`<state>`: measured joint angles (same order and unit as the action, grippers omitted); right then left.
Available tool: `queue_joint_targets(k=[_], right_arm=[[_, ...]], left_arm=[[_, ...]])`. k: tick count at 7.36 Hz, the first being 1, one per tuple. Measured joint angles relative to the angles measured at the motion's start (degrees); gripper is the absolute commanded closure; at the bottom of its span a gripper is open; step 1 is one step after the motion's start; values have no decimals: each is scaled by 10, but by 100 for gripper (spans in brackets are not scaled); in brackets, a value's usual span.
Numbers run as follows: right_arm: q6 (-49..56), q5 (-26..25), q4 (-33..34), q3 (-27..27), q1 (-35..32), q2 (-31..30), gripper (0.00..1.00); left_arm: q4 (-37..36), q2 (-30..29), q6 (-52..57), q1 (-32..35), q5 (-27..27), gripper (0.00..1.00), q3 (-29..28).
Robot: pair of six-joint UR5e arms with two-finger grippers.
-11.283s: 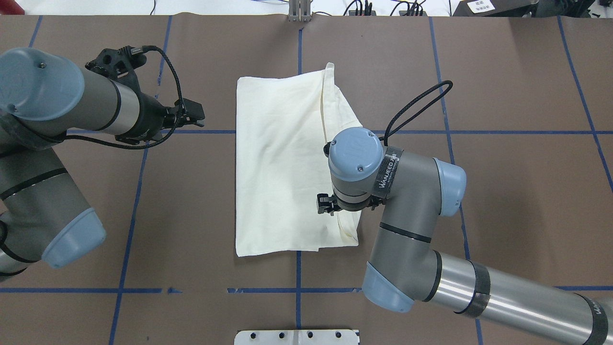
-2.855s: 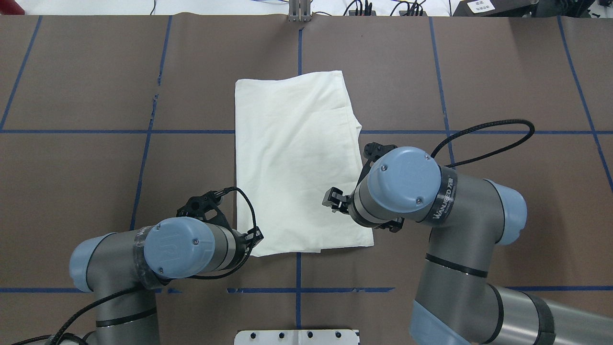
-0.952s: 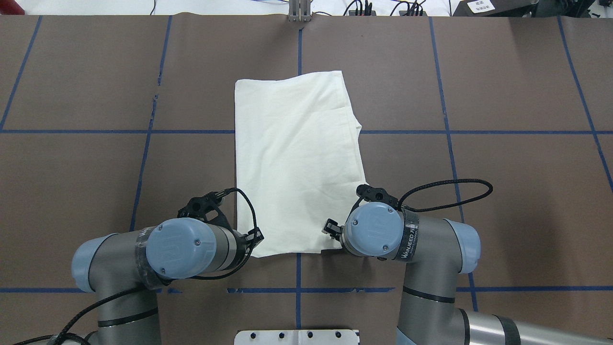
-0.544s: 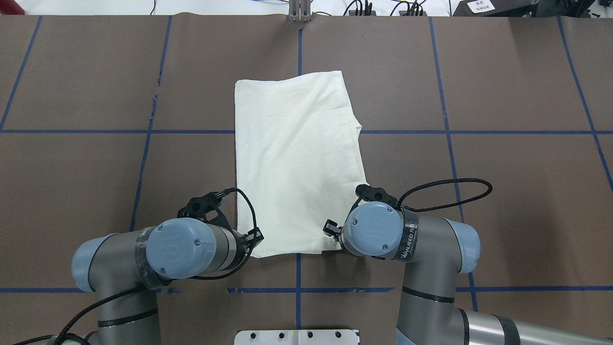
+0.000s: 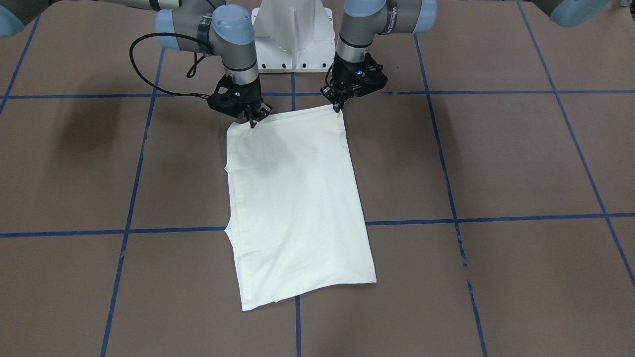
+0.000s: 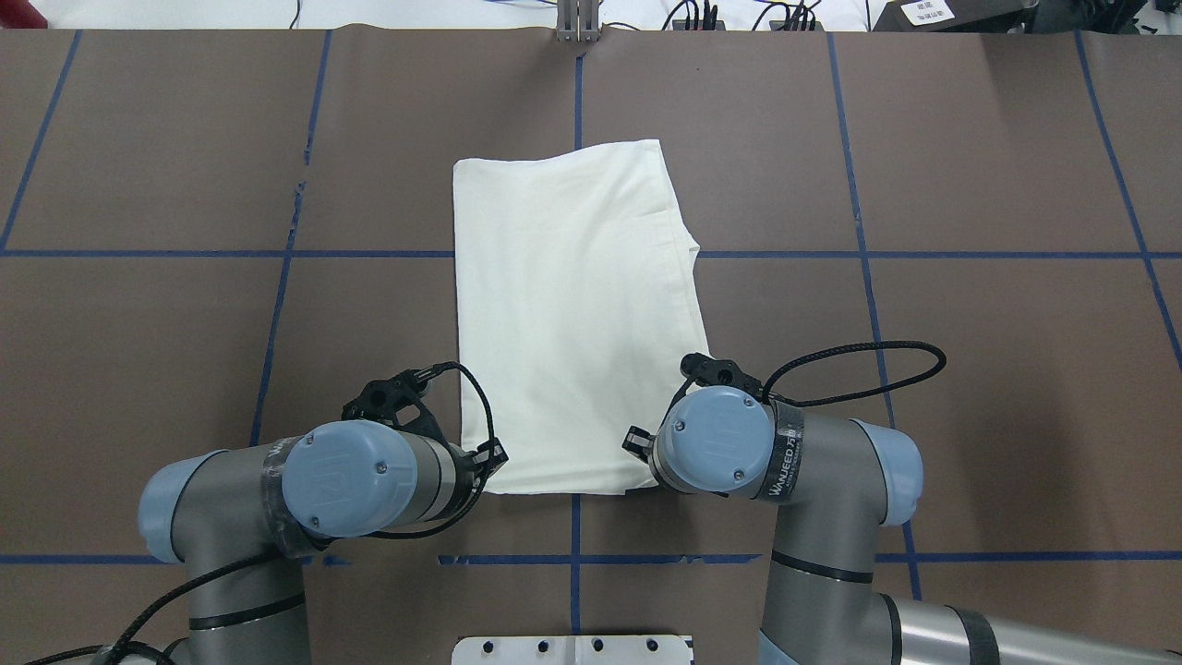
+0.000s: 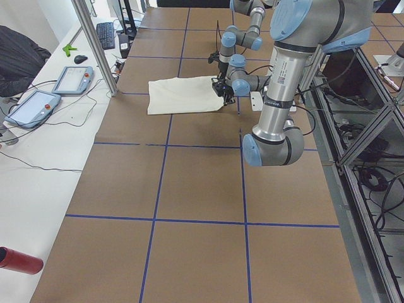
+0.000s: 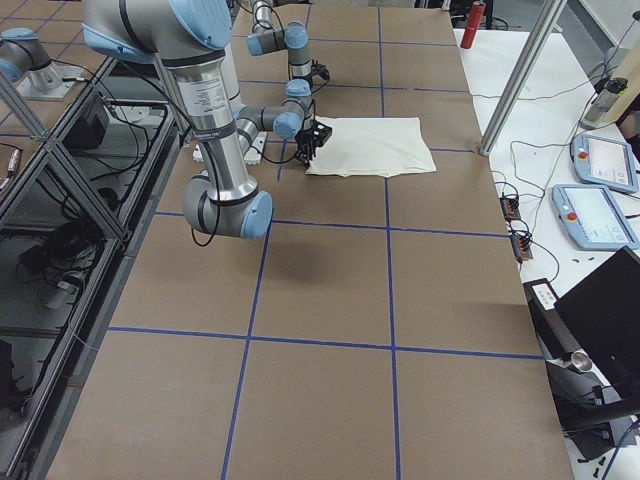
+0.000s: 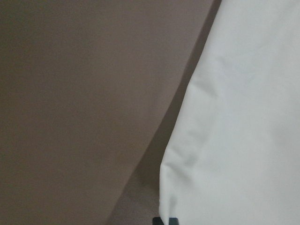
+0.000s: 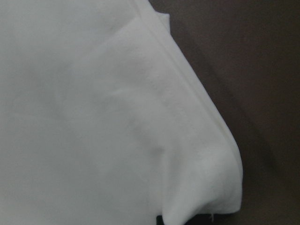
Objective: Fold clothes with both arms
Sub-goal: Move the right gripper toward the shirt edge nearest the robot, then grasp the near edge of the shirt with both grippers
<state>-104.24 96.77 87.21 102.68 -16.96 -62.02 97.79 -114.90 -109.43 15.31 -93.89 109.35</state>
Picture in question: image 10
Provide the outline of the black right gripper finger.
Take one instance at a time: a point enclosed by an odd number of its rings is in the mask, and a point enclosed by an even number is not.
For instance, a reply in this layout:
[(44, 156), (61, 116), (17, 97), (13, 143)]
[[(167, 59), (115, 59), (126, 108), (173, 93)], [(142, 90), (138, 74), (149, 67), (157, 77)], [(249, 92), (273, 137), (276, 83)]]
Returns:
[(156, 225), (165, 225), (161, 215), (156, 217)]

